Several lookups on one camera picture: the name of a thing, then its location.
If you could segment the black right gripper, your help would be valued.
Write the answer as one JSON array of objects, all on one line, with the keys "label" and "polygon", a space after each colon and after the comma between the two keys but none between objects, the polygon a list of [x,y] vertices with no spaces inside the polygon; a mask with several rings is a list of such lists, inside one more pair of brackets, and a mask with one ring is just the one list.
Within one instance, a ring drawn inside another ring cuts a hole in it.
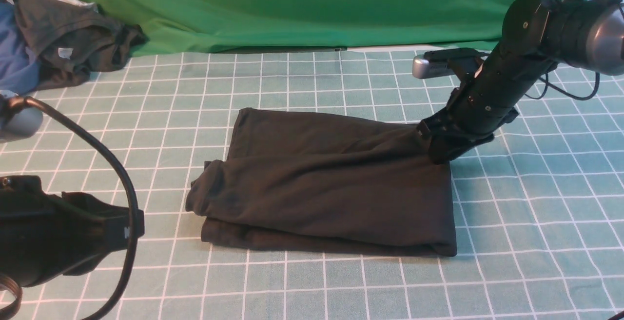
[{"label": "black right gripper", "polygon": [[434,164],[446,164],[472,148],[493,141],[494,133],[519,115],[515,107],[494,107],[468,86],[455,87],[434,115],[419,122],[416,131]]}]

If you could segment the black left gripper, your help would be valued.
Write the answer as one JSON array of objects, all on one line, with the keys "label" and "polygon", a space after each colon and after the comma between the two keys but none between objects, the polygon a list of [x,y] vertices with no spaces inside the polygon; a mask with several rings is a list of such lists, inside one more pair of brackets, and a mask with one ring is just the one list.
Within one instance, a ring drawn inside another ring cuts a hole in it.
[{"label": "black left gripper", "polygon": [[47,194],[38,176],[1,178],[0,271],[22,287],[91,273],[129,237],[127,207],[83,192]]}]

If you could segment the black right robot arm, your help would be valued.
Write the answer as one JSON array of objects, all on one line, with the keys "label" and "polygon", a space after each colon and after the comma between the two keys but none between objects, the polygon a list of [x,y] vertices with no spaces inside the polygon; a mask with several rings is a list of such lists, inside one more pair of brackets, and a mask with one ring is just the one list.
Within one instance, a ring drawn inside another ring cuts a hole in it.
[{"label": "black right robot arm", "polygon": [[515,0],[490,53],[458,47],[417,56],[415,78],[460,81],[446,106],[417,126],[430,160],[448,163],[491,142],[517,118],[517,102],[560,64],[597,77],[623,74],[623,0]]}]

